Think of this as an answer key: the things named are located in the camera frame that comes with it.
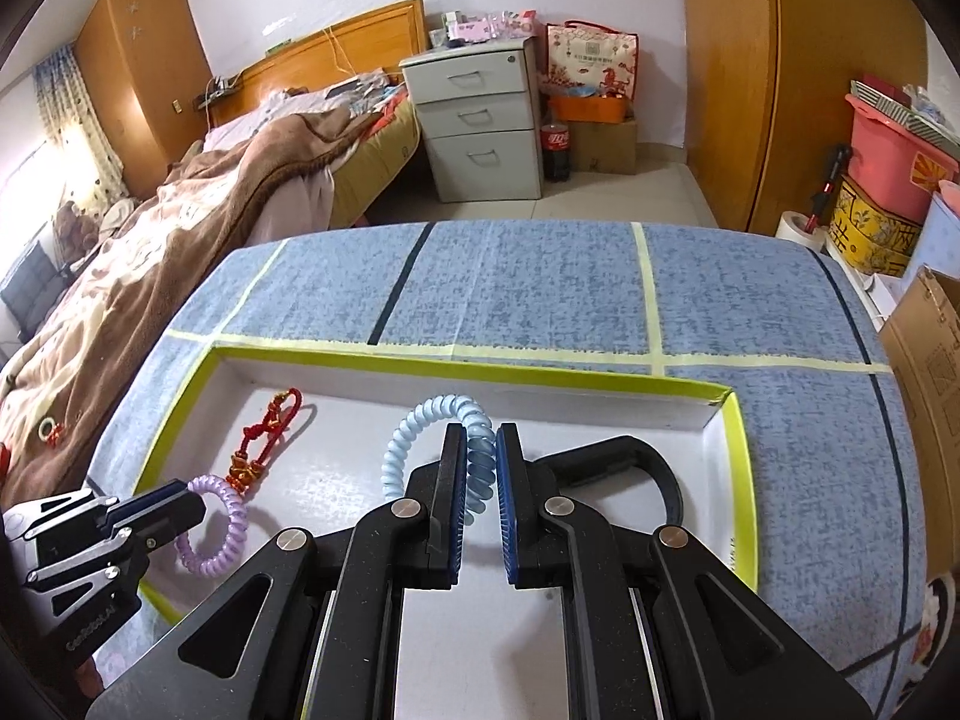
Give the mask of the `person's left hand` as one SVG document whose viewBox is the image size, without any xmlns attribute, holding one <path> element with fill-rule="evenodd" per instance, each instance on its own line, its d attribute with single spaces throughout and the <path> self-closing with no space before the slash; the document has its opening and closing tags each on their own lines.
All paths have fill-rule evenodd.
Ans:
<svg viewBox="0 0 960 720">
<path fill-rule="evenodd" d="M 88 658 L 73 672 L 76 686 L 86 699 L 96 699 L 104 691 L 103 677 L 94 658 Z"/>
</svg>

